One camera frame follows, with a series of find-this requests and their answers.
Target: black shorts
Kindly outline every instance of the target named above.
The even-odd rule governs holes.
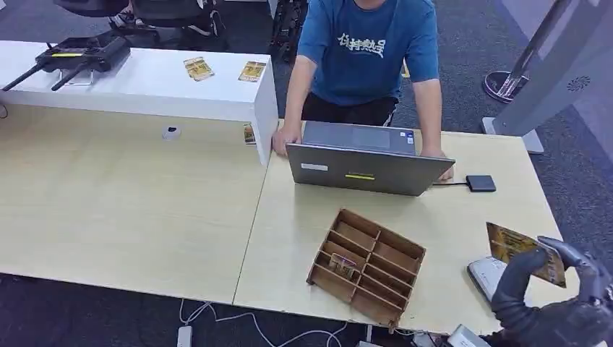
[[[386,97],[361,105],[339,106],[309,93],[302,108],[302,120],[389,126],[397,103],[397,98]]]

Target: man's arm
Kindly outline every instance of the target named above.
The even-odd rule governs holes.
[[[445,157],[441,147],[442,96],[437,35],[437,16],[432,8],[424,16],[406,52],[421,128],[421,155],[429,157]],[[453,168],[450,168],[440,179],[452,177]]]
[[[289,80],[285,122],[273,135],[273,148],[281,155],[287,155],[286,143],[302,141],[302,108],[328,45],[330,19],[325,10],[325,0],[311,0]]]
[[[291,71],[283,128],[273,135],[275,152],[286,155],[286,143],[302,141],[302,108],[311,90],[317,65],[305,56],[297,56]]]
[[[421,128],[421,150],[441,150],[442,97],[438,79],[413,83],[417,116]]]

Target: blue t-shirt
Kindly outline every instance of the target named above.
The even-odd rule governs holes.
[[[310,0],[298,54],[317,64],[312,92],[338,105],[400,96],[403,59],[413,82],[438,78],[437,19],[430,0]]]

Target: speaker grille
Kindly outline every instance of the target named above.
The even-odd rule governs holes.
[[[568,84],[566,85],[566,89],[569,92],[578,92],[579,90],[585,89],[588,85],[590,85],[591,82],[592,79],[589,76],[576,77],[573,78],[570,82],[568,82]]]

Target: laptop touchpad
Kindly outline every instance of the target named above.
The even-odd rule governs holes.
[[[351,141],[355,146],[390,148],[390,133],[376,128],[356,127],[351,133]]]

